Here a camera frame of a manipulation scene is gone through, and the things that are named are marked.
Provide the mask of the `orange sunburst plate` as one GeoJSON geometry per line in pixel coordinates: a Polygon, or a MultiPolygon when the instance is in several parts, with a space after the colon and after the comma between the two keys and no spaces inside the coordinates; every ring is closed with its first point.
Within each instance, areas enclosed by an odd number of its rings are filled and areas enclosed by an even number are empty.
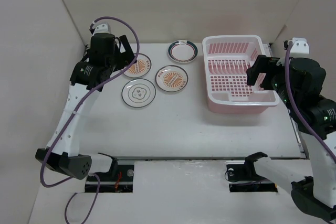
{"type": "Polygon", "coordinates": [[[140,78],[146,75],[151,70],[151,67],[151,59],[146,54],[139,53],[136,63],[123,74],[129,78],[140,78]]]}
{"type": "Polygon", "coordinates": [[[160,68],[155,75],[155,83],[165,92],[179,92],[188,84],[187,72],[179,66],[167,65],[160,68]]]}

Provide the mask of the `white plate flower outline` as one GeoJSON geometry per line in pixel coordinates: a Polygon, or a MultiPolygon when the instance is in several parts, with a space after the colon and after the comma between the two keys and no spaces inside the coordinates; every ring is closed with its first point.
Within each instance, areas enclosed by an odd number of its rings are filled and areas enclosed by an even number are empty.
{"type": "Polygon", "coordinates": [[[136,109],[143,108],[151,104],[155,99],[156,88],[147,79],[133,79],[124,85],[121,97],[126,105],[136,109]]]}

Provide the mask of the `green red rimmed plate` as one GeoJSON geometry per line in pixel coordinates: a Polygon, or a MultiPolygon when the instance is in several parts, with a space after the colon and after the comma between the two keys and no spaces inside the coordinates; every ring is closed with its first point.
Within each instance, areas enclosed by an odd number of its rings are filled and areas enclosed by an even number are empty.
{"type": "Polygon", "coordinates": [[[198,55],[197,46],[188,40],[178,40],[171,43],[167,50],[168,57],[177,63],[190,63],[198,55]]]}

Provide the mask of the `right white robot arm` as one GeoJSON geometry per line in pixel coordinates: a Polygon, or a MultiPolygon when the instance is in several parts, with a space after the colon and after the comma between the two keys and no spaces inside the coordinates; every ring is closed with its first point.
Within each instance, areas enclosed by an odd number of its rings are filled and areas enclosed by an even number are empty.
{"type": "Polygon", "coordinates": [[[304,38],[284,43],[286,55],[259,55],[247,69],[247,84],[253,86],[264,74],[261,88],[276,92],[297,125],[309,154],[311,176],[292,173],[267,154],[245,158],[244,175],[265,178],[285,190],[306,215],[335,223],[335,102],[321,95],[326,71],[309,58],[304,38]]]}

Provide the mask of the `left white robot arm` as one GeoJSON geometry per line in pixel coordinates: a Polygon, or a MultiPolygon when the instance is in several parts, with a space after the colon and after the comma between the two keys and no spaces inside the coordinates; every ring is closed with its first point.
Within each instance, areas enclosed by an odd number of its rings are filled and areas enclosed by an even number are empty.
{"type": "Polygon", "coordinates": [[[36,151],[41,162],[40,181],[45,168],[67,179],[82,180],[99,173],[105,180],[117,176],[115,159],[107,154],[80,154],[81,134],[88,115],[104,85],[122,75],[135,63],[135,56],[125,35],[116,37],[108,23],[90,26],[91,41],[85,56],[75,65],[69,93],[55,133],[45,148],[36,151]]]}

